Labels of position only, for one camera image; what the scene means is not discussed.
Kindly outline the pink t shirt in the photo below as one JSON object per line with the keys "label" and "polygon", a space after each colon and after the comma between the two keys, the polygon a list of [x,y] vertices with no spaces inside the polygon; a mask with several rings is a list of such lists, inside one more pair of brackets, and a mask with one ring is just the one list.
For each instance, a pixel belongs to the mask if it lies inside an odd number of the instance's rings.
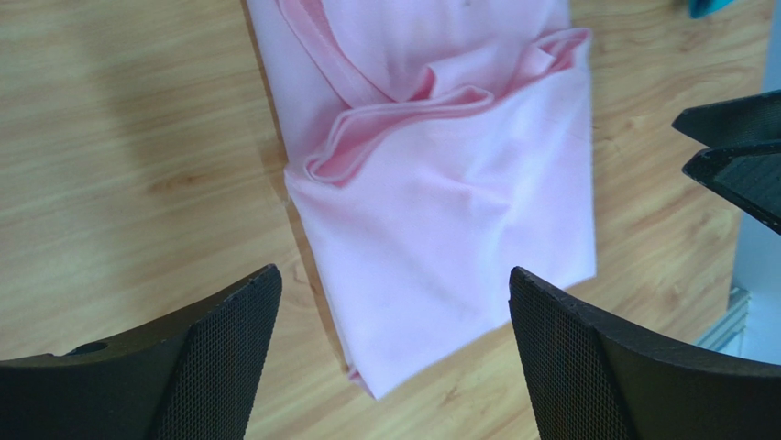
{"label": "pink t shirt", "polygon": [[597,271],[589,45],[566,1],[251,1],[287,192],[380,399]]}

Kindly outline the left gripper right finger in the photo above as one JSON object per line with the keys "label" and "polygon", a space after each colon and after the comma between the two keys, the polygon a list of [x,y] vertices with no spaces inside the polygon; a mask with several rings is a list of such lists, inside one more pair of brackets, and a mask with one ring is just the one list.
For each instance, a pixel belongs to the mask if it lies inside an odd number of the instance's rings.
{"label": "left gripper right finger", "polygon": [[511,323],[543,439],[777,439],[780,368],[650,331],[515,268]]}

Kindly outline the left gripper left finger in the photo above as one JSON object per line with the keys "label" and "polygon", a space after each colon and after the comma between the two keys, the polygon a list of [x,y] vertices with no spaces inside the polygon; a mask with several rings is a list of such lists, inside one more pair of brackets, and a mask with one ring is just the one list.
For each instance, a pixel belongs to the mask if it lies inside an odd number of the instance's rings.
{"label": "left gripper left finger", "polygon": [[268,265],[146,324],[1,364],[4,439],[241,439],[281,303]]}

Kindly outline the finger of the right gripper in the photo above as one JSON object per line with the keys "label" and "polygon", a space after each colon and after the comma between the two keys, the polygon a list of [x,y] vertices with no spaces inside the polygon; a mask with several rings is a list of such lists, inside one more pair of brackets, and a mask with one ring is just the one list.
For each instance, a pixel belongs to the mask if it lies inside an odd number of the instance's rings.
{"label": "finger of the right gripper", "polygon": [[780,143],[699,151],[683,173],[780,233]]}
{"label": "finger of the right gripper", "polygon": [[780,140],[780,91],[685,109],[672,128],[711,149]]}

